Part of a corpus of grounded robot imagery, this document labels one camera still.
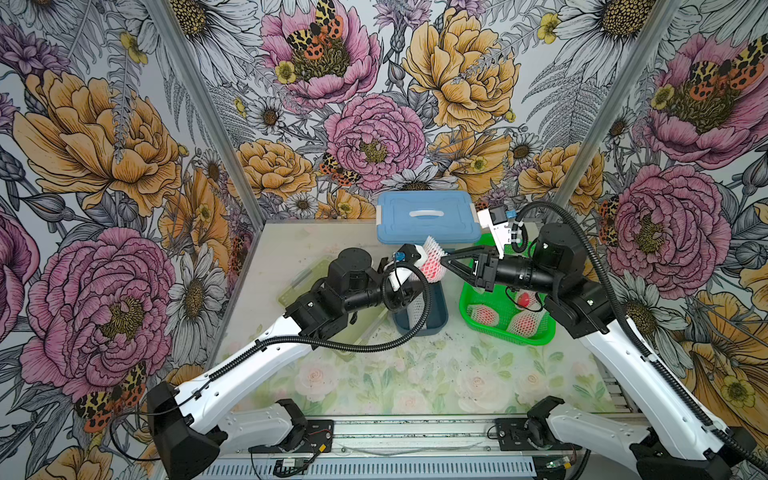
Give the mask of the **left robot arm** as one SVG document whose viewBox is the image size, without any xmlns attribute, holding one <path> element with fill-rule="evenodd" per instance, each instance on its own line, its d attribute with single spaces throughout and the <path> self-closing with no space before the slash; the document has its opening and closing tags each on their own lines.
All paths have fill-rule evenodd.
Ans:
<svg viewBox="0 0 768 480">
<path fill-rule="evenodd" d="M 147 420 L 167 476 L 193 479 L 201 474 L 234 437 L 223 425 L 232 408 L 312 350 L 379 353 L 413 338 L 425 325 L 424 319 L 400 338 L 382 344 L 345 344 L 333 339 L 361 310 L 383 305 L 399 311 L 418 296 L 429 301 L 429 283 L 420 269 L 427 258 L 423 247 L 405 244 L 375 267 L 366 250 L 344 249 L 330 262 L 326 275 L 256 340 L 190 381 L 178 386 L 162 382 L 152 388 L 147 395 Z"/>
</svg>

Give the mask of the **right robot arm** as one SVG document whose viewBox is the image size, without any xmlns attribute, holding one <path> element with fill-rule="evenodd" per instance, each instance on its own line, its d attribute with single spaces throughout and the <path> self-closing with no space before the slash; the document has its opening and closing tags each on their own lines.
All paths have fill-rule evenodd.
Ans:
<svg viewBox="0 0 768 480">
<path fill-rule="evenodd" d="M 743 461 L 767 470 L 752 435 L 706 409 L 644 341 L 578 226 L 544 226 L 529 257 L 480 246 L 441 263 L 487 291 L 503 285 L 543 294 L 548 314 L 607 368 L 648 422 L 631 427 L 548 397 L 529 413 L 547 438 L 582 446 L 643 479 L 728 479 Z"/>
</svg>

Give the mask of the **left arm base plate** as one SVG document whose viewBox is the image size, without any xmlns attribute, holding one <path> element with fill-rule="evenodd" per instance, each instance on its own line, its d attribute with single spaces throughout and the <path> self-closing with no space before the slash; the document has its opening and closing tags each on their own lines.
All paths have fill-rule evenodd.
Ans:
<svg viewBox="0 0 768 480">
<path fill-rule="evenodd" d="M 321 446 L 330 450 L 333 442 L 335 422 L 331 419 L 310 419 L 305 426 L 294 427 L 288 436 L 277 445 L 252 446 L 249 453 L 314 453 Z"/>
</svg>

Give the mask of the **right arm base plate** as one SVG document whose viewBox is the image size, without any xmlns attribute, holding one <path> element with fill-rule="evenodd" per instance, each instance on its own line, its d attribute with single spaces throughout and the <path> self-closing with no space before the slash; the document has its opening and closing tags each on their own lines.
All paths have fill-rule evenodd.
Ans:
<svg viewBox="0 0 768 480">
<path fill-rule="evenodd" d="M 546 426 L 527 417 L 497 418 L 487 436 L 496 440 L 501 451 L 569 451 L 579 452 L 581 446 L 555 440 Z"/>
</svg>

